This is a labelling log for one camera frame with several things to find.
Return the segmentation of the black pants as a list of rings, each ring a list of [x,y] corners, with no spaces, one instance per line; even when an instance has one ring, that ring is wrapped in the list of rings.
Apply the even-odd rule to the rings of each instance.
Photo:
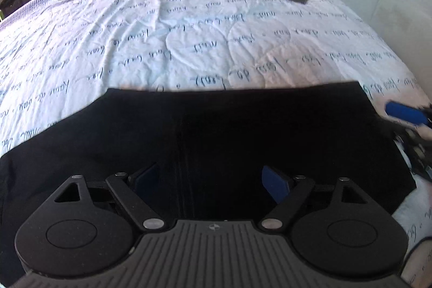
[[[1,157],[1,283],[12,287],[388,284],[414,180],[355,82],[303,89],[110,89]],[[314,187],[279,232],[264,167]],[[166,222],[140,230],[106,178]]]

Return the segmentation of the white script-print bedsheet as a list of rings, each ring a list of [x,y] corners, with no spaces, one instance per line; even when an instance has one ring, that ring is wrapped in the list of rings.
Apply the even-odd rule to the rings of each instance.
[[[385,105],[431,101],[402,59],[340,0],[71,0],[1,30],[1,157],[110,89],[244,91],[355,82],[378,115],[431,140]],[[388,284],[430,287],[431,181],[393,219],[408,237]]]

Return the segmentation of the black bag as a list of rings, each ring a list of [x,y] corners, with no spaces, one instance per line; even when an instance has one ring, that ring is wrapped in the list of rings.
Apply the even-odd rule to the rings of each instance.
[[[21,8],[29,2],[29,0],[3,0],[1,2],[1,12],[6,18],[10,14],[14,13],[17,9]]]

